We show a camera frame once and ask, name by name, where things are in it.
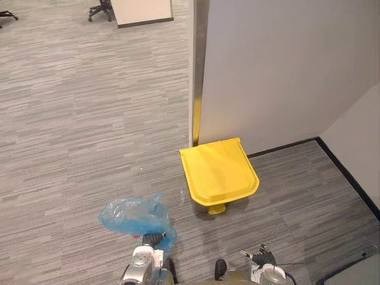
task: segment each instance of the white wall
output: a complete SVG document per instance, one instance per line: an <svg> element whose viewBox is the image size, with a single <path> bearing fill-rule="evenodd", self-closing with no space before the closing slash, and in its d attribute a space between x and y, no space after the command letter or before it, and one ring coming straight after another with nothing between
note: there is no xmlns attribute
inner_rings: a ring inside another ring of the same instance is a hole
<svg viewBox="0 0 380 285"><path fill-rule="evenodd" d="M319 136L378 81L378 0L211 0L200 143Z"/></svg>
<svg viewBox="0 0 380 285"><path fill-rule="evenodd" d="M322 135L329 149L380 208L380 86L367 91Z"/></svg>

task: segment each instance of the plastic bag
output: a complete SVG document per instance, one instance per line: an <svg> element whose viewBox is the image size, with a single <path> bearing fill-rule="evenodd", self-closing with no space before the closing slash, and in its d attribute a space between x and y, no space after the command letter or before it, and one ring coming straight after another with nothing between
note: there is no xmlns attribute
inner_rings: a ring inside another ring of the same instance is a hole
<svg viewBox="0 0 380 285"><path fill-rule="evenodd" d="M165 205L157 201L159 198L113 200L106 204L99 220L106 229L126 235L165 233L165 238L155 248L168 255L175 245L177 233Z"/></svg>

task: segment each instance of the gray carpet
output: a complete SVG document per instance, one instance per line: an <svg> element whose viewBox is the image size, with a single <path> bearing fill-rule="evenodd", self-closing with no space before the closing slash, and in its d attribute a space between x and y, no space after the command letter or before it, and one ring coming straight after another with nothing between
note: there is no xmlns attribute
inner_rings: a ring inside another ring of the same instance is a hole
<svg viewBox="0 0 380 285"><path fill-rule="evenodd" d="M0 1L0 284L117 284L138 240L97 220L114 198L164 193L179 280L266 243L299 284L375 252L379 223L314 142L252 159L257 193L209 219L193 209L188 1L174 22L117 29L96 1Z"/></svg>

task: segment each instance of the desk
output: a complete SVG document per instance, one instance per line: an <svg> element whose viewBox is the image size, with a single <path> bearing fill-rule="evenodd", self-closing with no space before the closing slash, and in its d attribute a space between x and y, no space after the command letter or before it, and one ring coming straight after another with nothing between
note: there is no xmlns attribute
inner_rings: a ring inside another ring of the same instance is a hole
<svg viewBox="0 0 380 285"><path fill-rule="evenodd" d="M111 0L119 28L173 21L171 0Z"/></svg>

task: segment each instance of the yellow trash can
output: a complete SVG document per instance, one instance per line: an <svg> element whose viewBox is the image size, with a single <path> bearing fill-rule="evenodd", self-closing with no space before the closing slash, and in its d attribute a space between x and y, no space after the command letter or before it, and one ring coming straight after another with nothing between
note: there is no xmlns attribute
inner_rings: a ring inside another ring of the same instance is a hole
<svg viewBox="0 0 380 285"><path fill-rule="evenodd" d="M240 138L210 142L180 150L191 198L209 214L226 210L225 203L248 197L259 179L240 143Z"/></svg>

